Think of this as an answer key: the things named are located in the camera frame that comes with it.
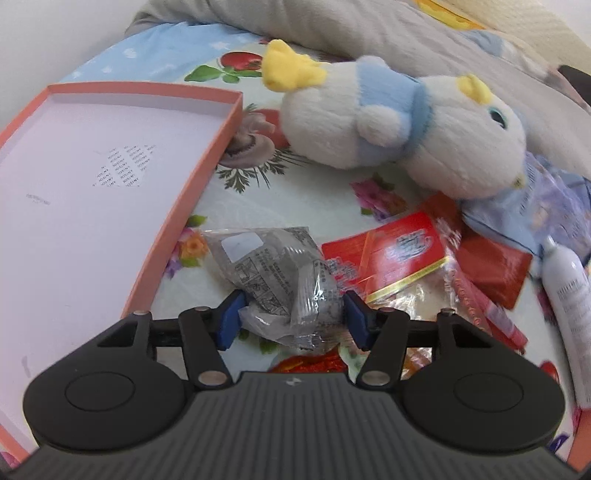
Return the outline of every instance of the plush toy eye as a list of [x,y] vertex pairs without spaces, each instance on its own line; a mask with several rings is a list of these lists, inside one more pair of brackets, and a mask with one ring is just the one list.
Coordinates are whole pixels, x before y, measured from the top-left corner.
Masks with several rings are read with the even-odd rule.
[[491,118],[498,123],[503,129],[507,130],[507,120],[505,115],[503,115],[499,109],[491,107],[488,109],[488,113],[490,114]]

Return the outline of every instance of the grey blanket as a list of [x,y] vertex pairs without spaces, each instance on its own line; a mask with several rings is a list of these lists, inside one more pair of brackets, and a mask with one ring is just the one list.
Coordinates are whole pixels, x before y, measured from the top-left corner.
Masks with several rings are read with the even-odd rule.
[[474,73],[525,119],[532,153],[591,178],[591,116],[402,0],[149,0],[128,35],[180,21],[225,23],[353,59],[377,55],[414,77]]

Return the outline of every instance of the gold trim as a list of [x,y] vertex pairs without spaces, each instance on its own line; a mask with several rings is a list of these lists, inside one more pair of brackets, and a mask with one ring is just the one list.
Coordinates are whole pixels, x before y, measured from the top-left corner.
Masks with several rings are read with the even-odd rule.
[[387,287],[380,288],[378,291],[375,291],[372,294],[367,295],[367,297],[365,297],[365,303],[372,303],[388,295],[391,295],[392,293],[396,293],[402,290],[403,288],[408,287],[411,283],[416,282],[417,280],[425,277],[426,275],[429,275],[430,273],[433,273],[436,269],[440,268],[448,260],[450,260],[450,257],[443,257],[437,260],[435,263],[432,263],[431,265],[422,268],[418,272],[415,272],[409,275],[408,277],[404,277],[402,280],[398,280],[388,285]]

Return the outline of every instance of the grey plastic packet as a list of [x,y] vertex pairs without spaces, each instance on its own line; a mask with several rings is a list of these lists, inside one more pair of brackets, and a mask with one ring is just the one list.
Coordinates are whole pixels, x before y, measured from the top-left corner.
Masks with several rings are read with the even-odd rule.
[[316,349],[342,324],[342,299],[304,227],[206,231],[223,275],[251,301],[244,328],[269,340]]

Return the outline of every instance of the white wall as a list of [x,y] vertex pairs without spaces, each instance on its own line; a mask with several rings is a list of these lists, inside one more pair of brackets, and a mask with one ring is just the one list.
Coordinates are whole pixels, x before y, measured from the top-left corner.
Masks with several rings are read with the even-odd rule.
[[0,0],[0,129],[123,37],[145,0]]
[[591,0],[538,0],[591,47]]

